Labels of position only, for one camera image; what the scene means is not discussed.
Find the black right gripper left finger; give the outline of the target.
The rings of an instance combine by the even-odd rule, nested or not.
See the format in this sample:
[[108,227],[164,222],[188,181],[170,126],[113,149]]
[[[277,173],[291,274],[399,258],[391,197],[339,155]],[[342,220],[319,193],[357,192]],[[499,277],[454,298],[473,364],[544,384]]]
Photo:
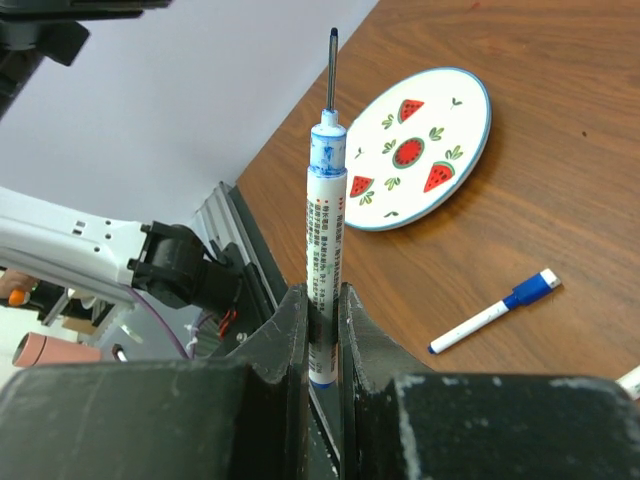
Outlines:
[[233,352],[58,364],[1,393],[5,479],[304,479],[308,298],[292,286]]

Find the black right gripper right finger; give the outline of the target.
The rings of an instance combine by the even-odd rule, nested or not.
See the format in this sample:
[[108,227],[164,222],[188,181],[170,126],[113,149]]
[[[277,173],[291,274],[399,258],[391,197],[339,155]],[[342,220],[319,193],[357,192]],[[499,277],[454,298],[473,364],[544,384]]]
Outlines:
[[635,479],[639,409],[593,376],[439,373],[390,338],[344,284],[344,479]]

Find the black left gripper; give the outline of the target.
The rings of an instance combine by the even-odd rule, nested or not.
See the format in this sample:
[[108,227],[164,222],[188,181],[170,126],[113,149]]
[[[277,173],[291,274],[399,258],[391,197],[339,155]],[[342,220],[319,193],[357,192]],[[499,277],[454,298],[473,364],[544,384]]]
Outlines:
[[137,19],[171,0],[2,0],[1,113],[45,58],[69,67],[90,36],[89,21]]

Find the white pen blue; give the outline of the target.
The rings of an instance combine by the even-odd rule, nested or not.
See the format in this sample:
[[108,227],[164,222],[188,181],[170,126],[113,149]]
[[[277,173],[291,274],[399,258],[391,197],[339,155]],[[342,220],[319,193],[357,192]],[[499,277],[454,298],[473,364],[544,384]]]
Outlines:
[[503,300],[496,302],[445,334],[437,337],[429,344],[428,352],[431,354],[442,353],[489,323],[505,315],[508,311],[509,308]]

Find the blue pen cap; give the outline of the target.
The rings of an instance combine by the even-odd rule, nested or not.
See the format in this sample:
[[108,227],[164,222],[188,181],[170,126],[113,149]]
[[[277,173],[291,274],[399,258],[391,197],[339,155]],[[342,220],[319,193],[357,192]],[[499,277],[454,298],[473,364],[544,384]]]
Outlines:
[[549,268],[535,274],[512,288],[511,293],[503,299],[508,310],[530,305],[562,284],[560,278]]

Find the purple capped pen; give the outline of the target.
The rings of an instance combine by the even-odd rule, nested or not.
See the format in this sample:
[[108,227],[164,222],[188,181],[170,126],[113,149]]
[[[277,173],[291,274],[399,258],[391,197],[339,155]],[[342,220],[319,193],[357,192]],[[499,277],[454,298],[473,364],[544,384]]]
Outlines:
[[338,377],[338,308],[346,208],[346,129],[335,106],[339,33],[329,36],[327,95],[310,131],[306,177],[306,288],[309,380],[324,389]]

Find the white pen green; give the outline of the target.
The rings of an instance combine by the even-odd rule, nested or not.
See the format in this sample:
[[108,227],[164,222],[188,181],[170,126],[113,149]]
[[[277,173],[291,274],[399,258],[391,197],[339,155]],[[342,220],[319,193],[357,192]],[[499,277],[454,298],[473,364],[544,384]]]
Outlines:
[[616,380],[616,383],[632,400],[638,400],[640,398],[640,366],[637,365],[634,369],[622,375]]

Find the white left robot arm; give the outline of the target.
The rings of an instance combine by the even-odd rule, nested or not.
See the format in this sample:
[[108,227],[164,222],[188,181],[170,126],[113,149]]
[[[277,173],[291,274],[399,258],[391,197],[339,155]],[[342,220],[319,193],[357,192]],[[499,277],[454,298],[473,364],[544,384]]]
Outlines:
[[[70,66],[90,36],[86,21],[136,19],[167,1],[4,1],[1,109],[43,59]],[[46,282],[124,304],[145,291],[164,305],[226,320],[257,314],[255,267],[236,244],[217,250],[188,227],[104,218],[7,188],[1,191],[1,263]]]

